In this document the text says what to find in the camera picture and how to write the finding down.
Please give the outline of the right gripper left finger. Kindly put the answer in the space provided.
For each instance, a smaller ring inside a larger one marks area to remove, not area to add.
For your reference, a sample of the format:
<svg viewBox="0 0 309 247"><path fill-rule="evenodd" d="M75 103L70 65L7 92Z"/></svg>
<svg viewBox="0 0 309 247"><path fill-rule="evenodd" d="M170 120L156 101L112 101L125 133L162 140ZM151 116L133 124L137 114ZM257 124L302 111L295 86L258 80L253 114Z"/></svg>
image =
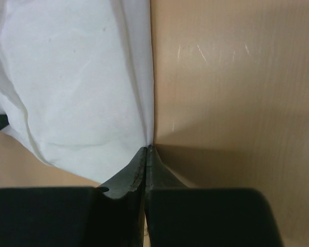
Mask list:
<svg viewBox="0 0 309 247"><path fill-rule="evenodd" d="M0 188L0 246L142 246L146 155L98 187Z"/></svg>

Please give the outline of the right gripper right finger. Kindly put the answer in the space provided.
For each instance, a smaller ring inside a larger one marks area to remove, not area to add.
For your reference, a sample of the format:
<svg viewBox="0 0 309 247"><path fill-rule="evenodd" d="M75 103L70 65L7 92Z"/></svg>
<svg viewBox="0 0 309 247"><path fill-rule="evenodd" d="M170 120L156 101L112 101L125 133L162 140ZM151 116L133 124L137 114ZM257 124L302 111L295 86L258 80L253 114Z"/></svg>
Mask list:
<svg viewBox="0 0 309 247"><path fill-rule="evenodd" d="M147 149L145 214L151 246L282 246L265 197L250 188L191 189Z"/></svg>

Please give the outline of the white long sleeve shirt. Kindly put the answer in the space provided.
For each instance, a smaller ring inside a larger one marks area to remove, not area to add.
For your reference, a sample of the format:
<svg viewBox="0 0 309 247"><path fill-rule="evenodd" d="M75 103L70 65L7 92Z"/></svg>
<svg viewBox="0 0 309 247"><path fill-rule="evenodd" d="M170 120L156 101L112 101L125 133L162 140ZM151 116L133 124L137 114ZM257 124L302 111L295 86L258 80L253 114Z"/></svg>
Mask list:
<svg viewBox="0 0 309 247"><path fill-rule="evenodd" d="M103 183L153 140L149 1L0 1L4 131Z"/></svg>

